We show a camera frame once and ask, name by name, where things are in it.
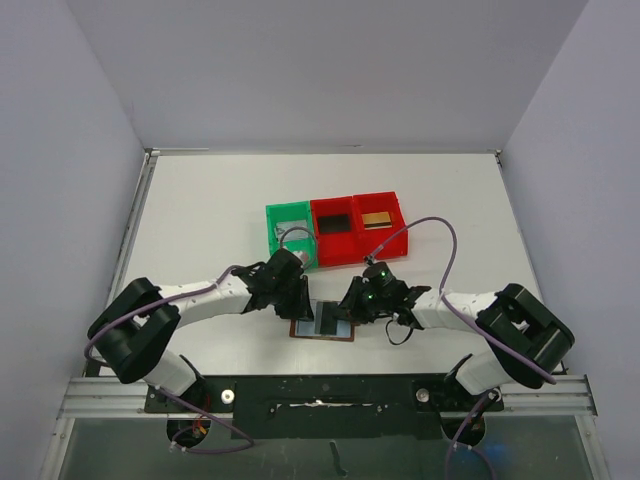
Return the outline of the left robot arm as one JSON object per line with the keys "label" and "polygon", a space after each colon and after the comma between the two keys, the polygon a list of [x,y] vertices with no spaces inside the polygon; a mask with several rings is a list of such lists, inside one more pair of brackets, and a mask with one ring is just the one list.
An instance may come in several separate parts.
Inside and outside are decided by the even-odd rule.
{"label": "left robot arm", "polygon": [[280,248],[265,262],[231,265],[214,280],[158,286],[146,277],[135,279],[89,327],[84,355],[91,360],[97,351],[123,384],[142,380],[183,397],[200,379],[184,356],[168,349],[174,332],[269,306],[283,319],[311,320],[308,262],[305,252]]}

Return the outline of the silver card in bin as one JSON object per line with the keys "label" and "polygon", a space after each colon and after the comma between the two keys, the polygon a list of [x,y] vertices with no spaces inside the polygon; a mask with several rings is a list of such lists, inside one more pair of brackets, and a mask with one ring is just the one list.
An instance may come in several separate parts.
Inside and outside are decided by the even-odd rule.
{"label": "silver card in bin", "polygon": [[275,223],[274,233],[277,242],[280,242],[281,240],[284,240],[285,242],[297,241],[308,238],[309,234],[307,229],[308,224],[304,219],[279,221]]}

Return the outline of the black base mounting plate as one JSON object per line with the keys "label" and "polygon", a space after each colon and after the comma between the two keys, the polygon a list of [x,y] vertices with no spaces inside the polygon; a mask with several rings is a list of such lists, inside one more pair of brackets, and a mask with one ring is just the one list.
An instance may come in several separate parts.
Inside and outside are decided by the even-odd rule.
{"label": "black base mounting plate", "polygon": [[478,444],[494,388],[472,395],[449,374],[205,376],[182,394],[148,389],[144,410],[165,414],[174,449],[200,455],[248,450],[261,440],[412,437]]}

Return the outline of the red right bin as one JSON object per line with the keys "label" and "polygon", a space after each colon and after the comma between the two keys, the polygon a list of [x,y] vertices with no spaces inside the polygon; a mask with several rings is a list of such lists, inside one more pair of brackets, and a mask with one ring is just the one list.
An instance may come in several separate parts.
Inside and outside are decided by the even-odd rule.
{"label": "red right bin", "polygon": [[[367,193],[353,196],[355,223],[358,231],[360,247],[364,256],[371,254],[382,243],[383,249],[375,254],[376,259],[404,257],[409,250],[408,232],[403,231],[391,236],[406,226],[397,195],[393,191]],[[393,226],[388,229],[365,230],[361,215],[369,212],[388,211],[392,216]]]}

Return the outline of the gold card in bin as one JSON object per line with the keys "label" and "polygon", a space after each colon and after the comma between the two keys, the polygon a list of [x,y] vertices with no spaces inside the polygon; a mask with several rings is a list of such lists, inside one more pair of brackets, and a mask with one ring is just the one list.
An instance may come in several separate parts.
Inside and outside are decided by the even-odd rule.
{"label": "gold card in bin", "polygon": [[365,230],[388,229],[393,226],[392,216],[388,211],[363,213],[361,219]]}

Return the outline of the brown leather card holder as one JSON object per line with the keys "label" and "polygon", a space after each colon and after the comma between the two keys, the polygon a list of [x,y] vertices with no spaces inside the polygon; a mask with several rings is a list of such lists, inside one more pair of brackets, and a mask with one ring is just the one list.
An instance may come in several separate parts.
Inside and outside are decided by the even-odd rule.
{"label": "brown leather card holder", "polygon": [[355,326],[344,319],[335,301],[312,300],[312,320],[292,320],[289,337],[294,339],[353,342]]}

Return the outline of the red middle bin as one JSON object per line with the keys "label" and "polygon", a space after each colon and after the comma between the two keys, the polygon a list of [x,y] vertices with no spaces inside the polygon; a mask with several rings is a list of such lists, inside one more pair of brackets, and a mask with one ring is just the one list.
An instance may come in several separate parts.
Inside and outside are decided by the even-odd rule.
{"label": "red middle bin", "polygon": [[[334,197],[311,201],[312,218],[318,239],[318,265],[333,267],[356,263],[360,258],[358,231],[355,223],[352,197]],[[348,214],[352,230],[347,233],[320,235],[317,217]]]}

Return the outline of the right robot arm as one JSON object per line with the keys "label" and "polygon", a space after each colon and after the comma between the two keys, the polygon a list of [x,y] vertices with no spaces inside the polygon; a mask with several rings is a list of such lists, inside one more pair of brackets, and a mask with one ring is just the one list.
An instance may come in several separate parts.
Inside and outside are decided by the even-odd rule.
{"label": "right robot arm", "polygon": [[337,315],[354,324],[388,318],[414,330],[446,329],[482,337],[490,350],[469,355],[450,371],[471,395],[506,383],[529,389],[552,384],[553,371],[575,344],[571,330],[520,284],[483,294],[447,294],[429,286],[408,286],[384,262],[352,279]]}

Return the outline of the red bin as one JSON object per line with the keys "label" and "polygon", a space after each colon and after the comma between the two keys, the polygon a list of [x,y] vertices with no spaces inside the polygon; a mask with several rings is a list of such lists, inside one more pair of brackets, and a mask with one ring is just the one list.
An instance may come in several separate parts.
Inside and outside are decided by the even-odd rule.
{"label": "red bin", "polygon": [[[355,223],[352,197],[334,197],[311,201],[312,218],[318,239],[318,265],[333,267],[356,263],[360,258],[358,231]],[[348,214],[352,230],[347,233],[320,235],[317,217]]]}
{"label": "red bin", "polygon": [[[393,191],[367,193],[353,196],[355,223],[358,231],[360,247],[364,256],[371,254],[382,243],[383,249],[375,254],[376,259],[404,257],[409,250],[408,232],[403,231],[391,236],[406,226],[397,195]],[[365,230],[361,215],[369,212],[388,211],[392,216],[393,226],[388,229]]]}

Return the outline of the green plastic bin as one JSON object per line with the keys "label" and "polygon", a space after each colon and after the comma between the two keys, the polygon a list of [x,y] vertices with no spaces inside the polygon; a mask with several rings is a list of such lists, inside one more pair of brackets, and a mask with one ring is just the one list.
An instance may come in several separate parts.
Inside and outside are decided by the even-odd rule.
{"label": "green plastic bin", "polygon": [[306,269],[318,266],[318,243],[309,201],[271,204],[265,207],[269,252],[283,247],[303,252]]}

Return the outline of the black card in bin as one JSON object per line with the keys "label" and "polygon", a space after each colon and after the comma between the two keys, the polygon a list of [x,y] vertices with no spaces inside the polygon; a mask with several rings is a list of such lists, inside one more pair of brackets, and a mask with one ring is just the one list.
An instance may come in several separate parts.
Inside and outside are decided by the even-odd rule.
{"label": "black card in bin", "polygon": [[352,230],[348,214],[318,216],[317,226],[320,235],[347,233]]}

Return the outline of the black striped card right sleeve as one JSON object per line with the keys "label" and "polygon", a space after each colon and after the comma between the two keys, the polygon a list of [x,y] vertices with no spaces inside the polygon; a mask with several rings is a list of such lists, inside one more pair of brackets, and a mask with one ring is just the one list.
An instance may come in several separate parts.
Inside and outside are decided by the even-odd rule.
{"label": "black striped card right sleeve", "polygon": [[314,333],[321,337],[343,338],[346,335],[345,326],[341,320],[334,318],[334,310],[338,305],[334,301],[319,301],[316,303],[314,315]]}

